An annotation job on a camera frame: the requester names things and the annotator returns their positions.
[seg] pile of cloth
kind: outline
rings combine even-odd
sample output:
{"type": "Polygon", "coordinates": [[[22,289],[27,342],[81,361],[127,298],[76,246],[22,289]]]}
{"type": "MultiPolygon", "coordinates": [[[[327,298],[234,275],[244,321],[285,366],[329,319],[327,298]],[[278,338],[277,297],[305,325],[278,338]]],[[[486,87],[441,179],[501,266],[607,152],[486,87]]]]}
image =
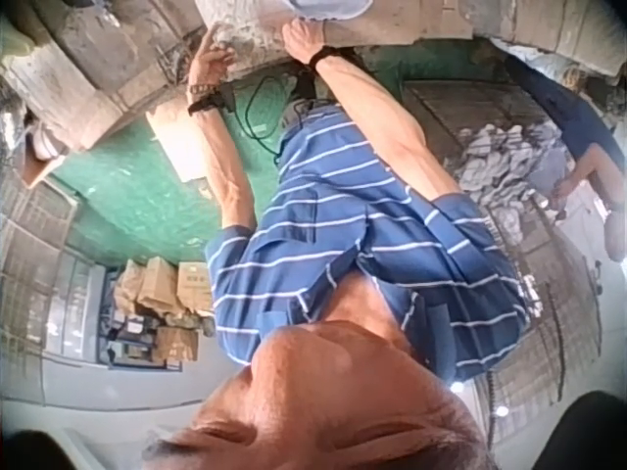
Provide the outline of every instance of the pile of cloth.
{"type": "Polygon", "coordinates": [[[461,189],[490,211],[513,245],[522,241],[520,215],[524,203],[540,194],[550,209],[562,211],[565,201],[552,201],[555,185],[568,174],[568,151],[554,123],[546,121],[504,130],[487,124],[477,132],[464,129],[461,159],[445,165],[461,189]]]}

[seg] light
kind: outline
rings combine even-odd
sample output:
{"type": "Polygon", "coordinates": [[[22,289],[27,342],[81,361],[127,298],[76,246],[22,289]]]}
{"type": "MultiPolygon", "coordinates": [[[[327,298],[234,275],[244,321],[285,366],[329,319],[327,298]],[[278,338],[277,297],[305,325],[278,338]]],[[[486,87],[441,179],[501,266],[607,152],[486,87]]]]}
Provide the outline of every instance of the light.
{"type": "Polygon", "coordinates": [[[505,418],[507,415],[509,415],[509,408],[501,405],[497,408],[495,414],[500,418],[505,418]]]}
{"type": "Polygon", "coordinates": [[[46,323],[46,329],[52,336],[59,336],[59,327],[52,321],[46,323]]]}
{"type": "Polygon", "coordinates": [[[457,395],[462,393],[463,389],[464,389],[464,385],[462,382],[454,382],[453,385],[451,386],[451,392],[457,395]]]}

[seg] watch strap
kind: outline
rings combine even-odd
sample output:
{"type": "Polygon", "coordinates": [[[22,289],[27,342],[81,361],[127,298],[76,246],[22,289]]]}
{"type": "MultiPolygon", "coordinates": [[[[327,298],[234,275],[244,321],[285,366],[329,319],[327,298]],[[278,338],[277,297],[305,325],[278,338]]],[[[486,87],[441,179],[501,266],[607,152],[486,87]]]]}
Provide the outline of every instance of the watch strap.
{"type": "Polygon", "coordinates": [[[187,91],[192,95],[203,95],[205,93],[210,93],[215,89],[215,85],[210,85],[208,83],[195,83],[193,85],[187,86],[187,91]]]}
{"type": "Polygon", "coordinates": [[[317,67],[317,63],[322,59],[329,56],[341,56],[341,53],[338,49],[331,46],[322,46],[322,49],[313,54],[312,59],[309,62],[309,67],[312,71],[315,71],[317,67]]]}
{"type": "Polygon", "coordinates": [[[189,108],[187,108],[187,113],[189,113],[189,115],[192,116],[195,113],[198,113],[201,111],[208,111],[213,108],[224,108],[224,106],[225,106],[224,98],[219,92],[215,91],[212,93],[208,93],[207,95],[203,96],[200,100],[192,103],[189,106],[189,108]]]}

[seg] wall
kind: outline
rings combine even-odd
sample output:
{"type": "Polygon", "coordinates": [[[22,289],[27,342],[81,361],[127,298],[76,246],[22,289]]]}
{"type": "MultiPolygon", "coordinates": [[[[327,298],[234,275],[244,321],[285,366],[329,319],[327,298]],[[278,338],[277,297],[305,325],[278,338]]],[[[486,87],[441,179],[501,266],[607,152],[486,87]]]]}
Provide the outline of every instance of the wall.
{"type": "Polygon", "coordinates": [[[239,369],[215,339],[204,337],[198,362],[184,364],[181,373],[109,370],[50,359],[42,367],[43,384],[35,382],[33,363],[33,373],[12,387],[12,396],[37,400],[43,385],[47,405],[4,401],[3,432],[45,431],[79,470],[98,470],[100,464],[139,468],[143,448],[189,423],[200,402],[239,369]]]}
{"type": "Polygon", "coordinates": [[[179,406],[204,400],[238,366],[201,336],[199,360],[182,372],[109,370],[105,366],[44,360],[46,404],[87,410],[124,410],[179,406]]]}

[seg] window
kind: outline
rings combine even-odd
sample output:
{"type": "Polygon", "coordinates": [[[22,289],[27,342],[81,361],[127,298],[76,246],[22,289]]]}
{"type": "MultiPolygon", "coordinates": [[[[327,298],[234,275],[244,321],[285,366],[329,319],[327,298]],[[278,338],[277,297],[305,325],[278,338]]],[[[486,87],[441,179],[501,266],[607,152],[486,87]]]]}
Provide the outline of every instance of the window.
{"type": "Polygon", "coordinates": [[[61,254],[46,323],[46,351],[82,359],[85,342],[85,307],[90,265],[66,252],[61,254]]]}

